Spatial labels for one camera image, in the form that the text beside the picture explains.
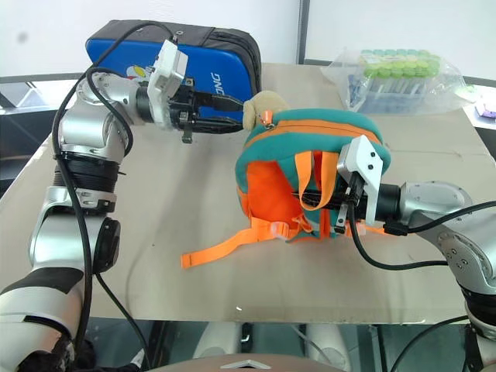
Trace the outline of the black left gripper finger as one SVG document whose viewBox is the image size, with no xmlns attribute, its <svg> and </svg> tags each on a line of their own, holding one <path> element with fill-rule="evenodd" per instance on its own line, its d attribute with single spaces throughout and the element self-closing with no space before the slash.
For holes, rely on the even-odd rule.
<svg viewBox="0 0 496 372">
<path fill-rule="evenodd" d="M 228 117 L 199 118 L 192 125 L 193 133 L 229 134 L 237 133 L 243 129 L 240 121 Z"/>
<path fill-rule="evenodd" d="M 229 95 L 196 91 L 194 97 L 198 107 L 209 107 L 220 112 L 241 112 L 243 110 L 243 102 Z"/>
</svg>

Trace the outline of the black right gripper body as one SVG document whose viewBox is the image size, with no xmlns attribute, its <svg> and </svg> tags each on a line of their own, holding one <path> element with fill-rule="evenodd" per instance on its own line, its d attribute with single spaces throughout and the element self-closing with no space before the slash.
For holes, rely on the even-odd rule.
<svg viewBox="0 0 496 372">
<path fill-rule="evenodd" d="M 346 184 L 340 180 L 338 191 L 331 197 L 331 209 L 338 212 L 334 231 L 336 233 L 346 232 L 346 222 L 349 211 L 355 211 L 357 220 L 365 219 L 367 210 L 367 196 L 364 192 L 364 179 L 357 173 L 351 174 L 350 181 Z"/>
</svg>

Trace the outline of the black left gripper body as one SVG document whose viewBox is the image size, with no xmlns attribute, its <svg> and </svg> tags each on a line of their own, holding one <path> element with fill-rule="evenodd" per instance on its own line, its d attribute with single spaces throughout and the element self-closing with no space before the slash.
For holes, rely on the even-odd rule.
<svg viewBox="0 0 496 372">
<path fill-rule="evenodd" d="M 195 96 L 195 80 L 186 77 L 177 92 L 169 99 L 170 122 L 182 132 L 181 141 L 192 144 L 193 132 L 198 127 L 198 105 Z"/>
</svg>

